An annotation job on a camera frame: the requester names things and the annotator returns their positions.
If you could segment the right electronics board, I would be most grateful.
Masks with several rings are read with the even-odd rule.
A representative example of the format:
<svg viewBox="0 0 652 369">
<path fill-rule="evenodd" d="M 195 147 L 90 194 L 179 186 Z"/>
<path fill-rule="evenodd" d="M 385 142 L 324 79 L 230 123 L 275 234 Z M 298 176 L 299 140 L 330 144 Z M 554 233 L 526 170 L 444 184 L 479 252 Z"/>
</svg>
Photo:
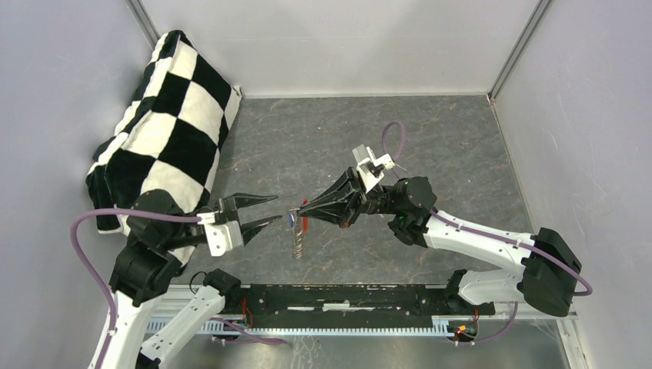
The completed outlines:
<svg viewBox="0 0 652 369">
<path fill-rule="evenodd" d="M 453 328 L 453 336 L 448 340 L 455 345 L 469 344 L 473 346 L 479 333 L 479 308 L 474 308 L 473 317 L 464 324 L 460 324 Z"/>
</svg>

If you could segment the electronics board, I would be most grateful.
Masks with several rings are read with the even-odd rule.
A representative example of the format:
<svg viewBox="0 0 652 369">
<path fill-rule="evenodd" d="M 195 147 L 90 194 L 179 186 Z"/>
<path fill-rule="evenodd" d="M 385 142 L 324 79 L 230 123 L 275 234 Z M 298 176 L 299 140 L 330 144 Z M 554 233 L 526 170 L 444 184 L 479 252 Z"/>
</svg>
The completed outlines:
<svg viewBox="0 0 652 369">
<path fill-rule="evenodd" d="M 453 328 L 453 336 L 448 340 L 455 345 L 469 344 L 473 346 L 479 333 L 479 308 L 474 308 L 473 317 L 464 324 L 460 324 Z"/>
<path fill-rule="evenodd" d="M 239 317 L 226 317 L 222 322 L 223 331 L 236 332 L 234 326 L 242 329 L 253 328 L 253 315 L 248 307 L 246 299 L 241 302 L 241 315 Z"/>
</svg>

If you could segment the left electronics board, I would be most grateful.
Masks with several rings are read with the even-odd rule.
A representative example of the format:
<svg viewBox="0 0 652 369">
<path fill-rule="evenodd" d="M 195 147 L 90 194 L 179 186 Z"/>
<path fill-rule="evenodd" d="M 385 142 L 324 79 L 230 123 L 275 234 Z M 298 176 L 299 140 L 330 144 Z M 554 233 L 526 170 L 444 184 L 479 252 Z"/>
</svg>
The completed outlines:
<svg viewBox="0 0 652 369">
<path fill-rule="evenodd" d="M 226 317 L 222 322 L 223 331 L 236 332 L 234 326 L 242 329 L 253 328 L 253 315 L 248 307 L 246 299 L 241 302 L 241 315 L 239 317 Z"/>
</svg>

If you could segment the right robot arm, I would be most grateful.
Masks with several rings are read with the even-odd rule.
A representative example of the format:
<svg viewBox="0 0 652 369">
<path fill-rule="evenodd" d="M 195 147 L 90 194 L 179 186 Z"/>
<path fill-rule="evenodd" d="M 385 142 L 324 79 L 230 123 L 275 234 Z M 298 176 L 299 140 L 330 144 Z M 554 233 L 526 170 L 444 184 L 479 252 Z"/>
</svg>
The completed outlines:
<svg viewBox="0 0 652 369">
<path fill-rule="evenodd" d="M 529 234 L 491 228 L 436 209 L 436 200 L 426 177 L 369 185 L 362 174 L 348 168 L 297 213 L 339 228 L 349 228 L 362 214 L 387 214 L 392 216 L 389 229 L 406 245 L 451 251 L 492 264 L 493 271 L 454 272 L 444 304 L 455 314 L 481 304 L 517 302 L 566 317 L 575 297 L 591 294 L 591 286 L 580 275 L 581 262 L 557 231 L 541 228 Z"/>
</svg>

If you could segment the black white checkered pillow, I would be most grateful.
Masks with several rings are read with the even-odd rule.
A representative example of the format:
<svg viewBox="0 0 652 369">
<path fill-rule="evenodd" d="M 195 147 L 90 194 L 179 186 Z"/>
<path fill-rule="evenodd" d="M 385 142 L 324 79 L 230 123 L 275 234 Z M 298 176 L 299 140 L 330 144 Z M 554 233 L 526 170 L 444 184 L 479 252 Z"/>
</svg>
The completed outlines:
<svg viewBox="0 0 652 369">
<path fill-rule="evenodd" d="M 155 189 L 184 213 L 206 205 L 242 99 L 183 31 L 163 34 L 123 118 L 92 155 L 85 184 L 94 208 L 133 208 Z"/>
</svg>

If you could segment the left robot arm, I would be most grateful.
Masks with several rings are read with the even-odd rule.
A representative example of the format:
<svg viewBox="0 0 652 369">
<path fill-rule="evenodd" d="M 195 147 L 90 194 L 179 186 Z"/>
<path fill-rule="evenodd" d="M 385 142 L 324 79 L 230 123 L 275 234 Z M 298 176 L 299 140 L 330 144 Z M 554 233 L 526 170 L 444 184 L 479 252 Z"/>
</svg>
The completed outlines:
<svg viewBox="0 0 652 369">
<path fill-rule="evenodd" d="M 105 337 L 98 342 L 89 366 L 164 368 L 210 318 L 236 311 L 241 305 L 241 282 L 215 269 L 205 275 L 193 298 L 169 323 L 144 339 L 171 280 L 185 266 L 174 252 L 206 244 L 211 255 L 219 257 L 244 247 L 279 216 L 242 224 L 238 210 L 274 199 L 273 195 L 235 193 L 185 213 L 168 192 L 155 189 L 141 194 L 132 208 L 91 211 L 92 216 L 124 215 L 130 234 L 109 281 L 93 275 L 107 299 L 108 314 Z"/>
</svg>

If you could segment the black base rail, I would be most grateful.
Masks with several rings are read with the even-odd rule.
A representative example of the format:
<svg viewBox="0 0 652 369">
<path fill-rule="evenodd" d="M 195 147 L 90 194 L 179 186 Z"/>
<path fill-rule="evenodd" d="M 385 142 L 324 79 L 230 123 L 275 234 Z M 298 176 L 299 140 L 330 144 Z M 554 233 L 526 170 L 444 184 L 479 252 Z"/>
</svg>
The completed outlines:
<svg viewBox="0 0 652 369">
<path fill-rule="evenodd" d="M 222 310 L 255 328 L 421 328 L 433 317 L 495 313 L 432 284 L 251 284 L 229 292 Z"/>
</svg>

